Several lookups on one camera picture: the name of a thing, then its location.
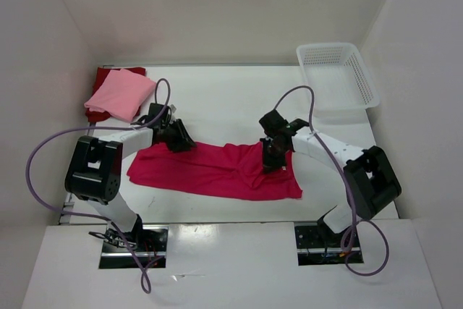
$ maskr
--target white wall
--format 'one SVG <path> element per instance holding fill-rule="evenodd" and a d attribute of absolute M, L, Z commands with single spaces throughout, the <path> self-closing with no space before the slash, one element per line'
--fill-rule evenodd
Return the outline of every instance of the white wall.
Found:
<path fill-rule="evenodd" d="M 360 44 L 383 0 L 65 0 L 99 62 L 296 62 Z"/>
<path fill-rule="evenodd" d="M 462 23 L 463 0 L 387 0 L 362 47 L 382 98 L 373 132 L 445 308 L 463 301 Z"/>
<path fill-rule="evenodd" d="M 95 62 L 62 0 L 0 0 L 0 307 L 20 308 L 48 223 L 27 191 L 27 155 L 45 136 L 84 124 Z M 33 180 L 62 205 L 75 136 L 48 146 Z"/>

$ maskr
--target red garment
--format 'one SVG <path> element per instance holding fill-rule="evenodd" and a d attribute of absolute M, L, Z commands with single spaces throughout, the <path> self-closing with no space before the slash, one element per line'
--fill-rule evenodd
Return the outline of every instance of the red garment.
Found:
<path fill-rule="evenodd" d="M 224 147 L 197 143 L 196 148 L 181 153 L 158 144 L 138 151 L 127 175 L 138 185 L 198 195 L 244 200 L 301 198 L 291 158 L 289 152 L 286 170 L 264 174 L 261 143 Z"/>
<path fill-rule="evenodd" d="M 108 76 L 111 70 L 112 69 L 98 68 L 98 70 L 96 71 L 95 83 L 93 83 L 92 96 L 101 87 L 101 85 L 103 84 L 104 80 L 106 79 L 106 77 Z M 141 68 L 141 67 L 127 68 L 127 70 L 130 70 L 131 72 L 134 72 L 135 74 L 140 74 L 143 76 L 145 76 L 146 74 L 146 69 Z M 101 122 L 111 117 L 111 115 L 107 111 L 98 112 L 98 111 L 90 111 L 89 109 L 85 110 L 85 115 L 88 118 L 89 123 Z M 135 116 L 138 116 L 138 115 L 140 115 L 140 108 L 138 108 L 138 111 Z"/>

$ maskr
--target cable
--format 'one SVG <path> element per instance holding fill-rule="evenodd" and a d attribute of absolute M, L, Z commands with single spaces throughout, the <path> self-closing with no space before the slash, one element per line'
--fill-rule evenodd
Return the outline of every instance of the cable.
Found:
<path fill-rule="evenodd" d="M 388 240 L 387 240 L 386 236 L 384 235 L 384 233 L 380 230 L 380 228 L 374 222 L 372 222 L 370 220 L 364 220 L 364 219 L 357 221 L 357 209 L 356 209 L 356 206 L 355 206 L 354 195 L 353 195 L 352 190 L 351 190 L 351 188 L 349 186 L 347 178 L 344 175 L 344 171 L 342 170 L 341 166 L 339 165 L 338 161 L 336 160 L 336 157 L 334 156 L 334 154 L 330 151 L 328 146 L 321 139 L 321 137 L 318 135 L 318 133 L 315 131 L 315 129 L 313 127 L 313 109 L 314 109 L 314 105 L 315 105 L 315 92 L 313 91 L 313 89 L 310 86 L 307 86 L 307 85 L 296 86 L 296 87 L 288 90 L 278 100 L 278 102 L 275 104 L 273 109 L 275 110 L 276 108 L 278 108 L 280 103 L 283 101 L 283 99 L 286 98 L 287 95 L 289 95 L 290 93 L 294 92 L 295 90 L 299 90 L 301 88 L 305 88 L 305 89 L 309 90 L 310 94 L 312 95 L 311 102 L 310 102 L 310 109 L 309 109 L 309 120 L 308 120 L 309 128 L 313 132 L 315 138 L 318 140 L 320 145 L 326 151 L 329 158 L 333 161 L 333 164 L 336 167 L 336 170 L 338 171 L 339 175 L 341 176 L 342 182 L 344 183 L 344 186 L 346 187 L 347 200 L 349 201 L 349 205 L 350 205 L 350 208 L 352 210 L 352 225 L 349 228 L 346 229 L 346 231 L 344 232 L 344 234 L 342 235 L 342 238 L 341 238 L 341 250 L 342 250 L 343 253 L 348 253 L 348 255 L 346 256 L 345 261 L 344 261 L 345 264 L 346 264 L 346 267 L 352 273 L 354 273 L 356 275 L 359 275 L 359 276 L 373 276 L 373 275 L 376 275 L 376 274 L 380 273 L 384 269 L 384 267 L 386 267 L 386 264 L 389 261 L 389 243 L 388 243 Z M 378 269 L 376 269 L 375 271 L 372 271 L 370 273 L 360 273 L 358 271 L 355 271 L 348 264 L 349 258 L 354 254 L 354 253 L 351 253 L 351 250 L 352 250 L 352 246 L 354 244 L 355 233 L 357 232 L 357 225 L 360 222 L 368 222 L 373 227 L 375 227 L 375 229 L 379 232 L 380 236 L 383 238 L 384 245 L 386 247 L 386 256 L 384 258 L 384 262 L 381 264 L 381 266 Z M 349 242 L 346 245 L 346 238 L 348 236 L 349 236 Z"/>
<path fill-rule="evenodd" d="M 94 219 L 100 219 L 100 220 L 103 220 L 103 221 L 106 221 L 106 222 L 110 223 L 115 228 L 115 230 L 117 231 L 117 233 L 119 234 L 121 239 L 124 241 L 126 249 L 132 255 L 132 257 L 134 259 L 134 262 L 137 264 L 137 267 L 142 272 L 140 283 L 141 283 L 141 287 L 142 287 L 143 291 L 145 293 L 147 293 L 147 294 L 151 293 L 151 282 L 150 282 L 150 279 L 148 277 L 147 270 L 148 270 L 148 268 L 149 268 L 149 266 L 151 264 L 154 264 L 159 258 L 162 258 L 162 256 L 159 257 L 159 258 L 155 257 L 154 260 L 149 262 L 146 267 L 143 267 L 143 265 L 141 264 L 141 262 L 138 259 L 137 255 L 135 254 L 135 251 L 130 247 L 130 244 L 127 241 L 127 238 L 124 236 L 124 233 L 121 231 L 121 229 L 111 219 L 108 219 L 105 216 L 95 215 L 95 214 L 92 214 L 92 213 L 77 213 L 77 212 L 74 212 L 74 211 L 65 211 L 63 209 L 60 209 L 60 208 L 57 208 L 55 206 L 51 206 L 50 204 L 48 204 L 46 201 L 44 201 L 38 195 L 38 193 L 35 191 L 35 188 L 32 185 L 32 181 L 30 179 L 30 165 L 32 164 L 32 160 L 34 159 L 34 156 L 37 154 L 37 152 L 46 143 L 52 141 L 56 137 L 59 137 L 61 135 L 67 134 L 67 133 L 80 132 L 80 131 L 83 131 L 83 130 L 141 130 L 142 128 L 146 128 L 146 127 L 151 126 L 152 124 L 157 122 L 159 118 L 161 118 L 161 116 L 163 115 L 165 110 L 168 108 L 169 100 L 171 98 L 171 86 L 169 84 L 169 81 L 167 81 L 164 78 L 161 78 L 161 79 L 159 79 L 158 83 L 156 83 L 155 100 L 157 100 L 157 97 L 156 97 L 156 94 L 157 94 L 157 91 L 158 91 L 157 87 L 158 87 L 160 82 L 164 82 L 167 85 L 167 98 L 166 98 L 166 102 L 163 105 L 163 107 L 162 107 L 161 111 L 159 112 L 159 114 L 154 119 L 152 119 L 150 122 L 147 122 L 146 124 L 143 124 L 143 125 L 141 125 L 139 127 L 94 127 L 94 126 L 92 127 L 92 126 L 89 126 L 89 127 L 76 127 L 76 128 L 70 128 L 68 130 L 62 130 L 61 132 L 57 132 L 57 133 L 55 133 L 53 135 L 50 135 L 48 138 L 43 140 L 41 143 L 39 143 L 32 150 L 32 152 L 29 155 L 29 158 L 27 159 L 26 168 L 25 168 L 25 178 L 26 178 L 27 187 L 29 188 L 29 191 L 32 194 L 32 196 L 35 198 L 35 200 L 38 201 L 42 206 L 45 206 L 47 209 L 49 209 L 51 211 L 55 211 L 57 213 L 60 213 L 61 215 L 84 216 L 84 217 L 91 217 L 91 218 L 94 218 Z"/>

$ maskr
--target dark red cloth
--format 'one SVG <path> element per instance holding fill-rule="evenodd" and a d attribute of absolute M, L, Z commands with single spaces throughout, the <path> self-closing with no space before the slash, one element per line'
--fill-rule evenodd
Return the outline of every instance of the dark red cloth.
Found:
<path fill-rule="evenodd" d="M 224 147 L 197 143 L 191 151 L 172 153 L 158 144 L 138 151 L 127 172 L 138 185 L 244 200 L 301 198 L 292 153 L 286 170 L 262 170 L 262 143 Z"/>
<path fill-rule="evenodd" d="M 106 79 L 106 77 L 108 76 L 111 70 L 113 69 L 98 68 L 98 70 L 96 71 L 95 83 L 93 83 L 92 96 L 101 87 L 101 85 L 103 84 L 104 80 Z M 135 74 L 140 74 L 143 76 L 145 76 L 146 74 L 146 69 L 141 68 L 141 67 L 127 68 L 127 70 L 130 70 L 131 72 L 134 72 Z M 85 115 L 88 118 L 89 123 L 101 122 L 111 117 L 111 115 L 107 111 L 98 112 L 98 111 L 90 111 L 89 109 L 85 110 Z M 138 111 L 135 116 L 138 116 L 138 115 L 140 115 L 140 108 L 138 108 Z"/>

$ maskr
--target laundry basket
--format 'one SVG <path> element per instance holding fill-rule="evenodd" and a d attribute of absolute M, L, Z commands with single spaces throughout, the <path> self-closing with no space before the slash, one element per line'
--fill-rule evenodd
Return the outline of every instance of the laundry basket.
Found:
<path fill-rule="evenodd" d="M 360 110 L 377 106 L 370 73 L 351 43 L 314 43 L 297 48 L 307 84 L 315 91 L 315 111 Z"/>

